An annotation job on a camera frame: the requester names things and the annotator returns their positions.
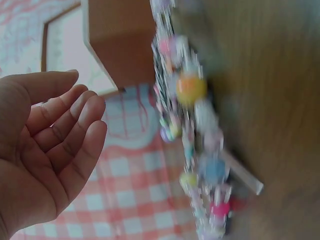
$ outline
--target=wooden frame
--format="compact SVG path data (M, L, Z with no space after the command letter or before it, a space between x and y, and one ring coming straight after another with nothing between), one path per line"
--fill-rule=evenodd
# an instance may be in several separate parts
M67 15L68 13L70 13L71 11L73 11L73 10L79 8L79 7L83 7L84 11L86 10L86 5L85 4L81 4L80 2L78 2L78 3L74 4L74 5L72 5L71 7L65 9L64 11L59 13L58 15L52 17L51 19L49 19L48 21L46 21L44 23L43 36L42 36L42 50L41 50L41 71L42 72L46 72L48 70L48 42L49 42L48 35L49 35L49 25L50 25L50 23L53 23L54 21L60 19L61 17ZM83 42L84 42L84 45L86 46L88 52L90 53L90 55L93 56L94 60L101 67L101 71L99 71L99 72L102 72L103 74L106 74L108 76L109 75L108 72L105 70L105 68L100 63L100 60L97 58L95 52L93 52L93 50L88 46L88 43L85 41L85 39L83 39ZM105 88L106 89L105 92L104 91L98 92L98 90L96 90L100 96L110 97L110 96L113 96L115 94L118 94L120 92L124 92L125 91L123 88L122 89L117 89L116 84L113 82L113 80L111 78L109 79L108 84L110 86L113 85L114 91L113 91L112 87L111 88L107 88L106 87Z
M65 9L63 12L59 13L58 15L54 16L53 18L49 19L44 23L43 27L43 36L42 36L42 50L41 50L41 71L46 72L47 71L47 39L48 39L48 26L53 21L59 19L60 17L68 14L72 10L79 8L81 6L81 3L78 2L71 7Z

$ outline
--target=pink bead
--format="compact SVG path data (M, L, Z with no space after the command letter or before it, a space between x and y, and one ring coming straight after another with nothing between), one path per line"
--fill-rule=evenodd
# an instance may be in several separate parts
M159 41L159 50L163 55L170 55L175 51L174 38L164 38Z
M157 88L157 85L153 86L153 90L154 90L155 94L158 96L159 95L159 89Z
M218 206L215 206L213 203L211 204L211 213L218 217L224 217L227 216L230 212L230 203L229 202L223 202Z
M158 109L158 111L159 111L160 113L163 113L163 112L164 112L164 107L161 105L160 102L157 102L155 105L156 105L156 108Z

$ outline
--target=bead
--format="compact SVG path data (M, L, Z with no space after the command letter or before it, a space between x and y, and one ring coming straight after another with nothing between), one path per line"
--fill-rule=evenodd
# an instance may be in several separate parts
M193 107L199 99L207 94L207 82L195 75L182 76L176 84L176 96L185 107Z
M163 55L171 55L176 52L176 40L174 37L160 39L159 41L159 51Z
M215 206L215 204L212 202L210 209L211 209L211 214L222 218L227 216L228 213L230 212L230 203L222 202L218 206Z
M174 137L177 138L181 135L181 125L169 124L169 129L170 129L170 134Z
M171 99L172 110L176 112L178 110L178 101L176 98Z
M207 156L201 157L199 175L208 186L215 186L223 182L227 178L226 172L226 164L224 161L220 159L208 159Z
M184 148L184 156L185 159L191 160L194 156L195 148L193 146L185 147Z
M156 106L156 108L158 109L158 111L159 111L160 113L163 113L163 112L164 112L164 107L161 105L160 102L157 102L157 103L155 104L155 106Z
M194 104L196 130L202 134L218 129L218 118L212 104L207 99L199 99Z
M194 173L183 172L180 175L180 184L186 194L189 194L191 189L198 187L198 179Z
M171 142L171 140L168 138L167 131L164 127L161 128L160 135L161 135L161 138L164 142L166 142L166 143Z
M224 135L220 129L215 132L207 131L203 137L204 150L207 153L216 153L224 147Z
M159 122L160 122L161 127L163 127L163 128L166 128L168 126L168 122L162 116L160 117Z
M153 86L153 90L154 90L155 94L158 96L159 95L159 89L158 89L157 85Z

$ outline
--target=red checkered cloth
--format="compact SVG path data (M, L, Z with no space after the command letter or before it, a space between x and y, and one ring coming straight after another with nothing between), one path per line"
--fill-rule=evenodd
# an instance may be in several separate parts
M73 2L0 0L0 76L40 70L43 23ZM184 151L180 142L163 144L149 88L128 88L106 106L105 146L83 191L56 220L12 239L196 239L179 185Z

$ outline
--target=purple bead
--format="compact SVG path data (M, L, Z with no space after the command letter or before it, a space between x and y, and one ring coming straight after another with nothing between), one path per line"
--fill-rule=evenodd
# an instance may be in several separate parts
M161 128L160 130L160 135L161 135L161 138L164 142L166 143L170 143L171 141L169 140L168 136L167 136L167 131L164 127Z

